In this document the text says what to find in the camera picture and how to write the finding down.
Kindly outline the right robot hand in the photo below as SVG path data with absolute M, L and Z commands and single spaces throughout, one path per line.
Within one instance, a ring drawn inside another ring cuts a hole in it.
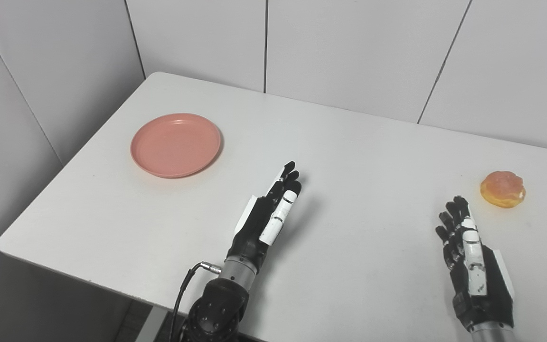
M 467 330 L 495 322 L 514 328 L 514 298 L 501 258 L 486 246 L 471 215 L 469 203 L 455 196 L 439 214 L 435 232 L 442 241 L 443 261 L 454 289 L 452 305 L 456 318 Z

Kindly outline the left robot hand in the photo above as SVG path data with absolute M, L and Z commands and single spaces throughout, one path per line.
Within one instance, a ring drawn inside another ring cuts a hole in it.
M 284 222 L 302 190 L 294 161 L 284 165 L 264 196 L 253 196 L 234 231 L 226 254 L 249 262 L 258 273 L 267 251 L 282 231 Z

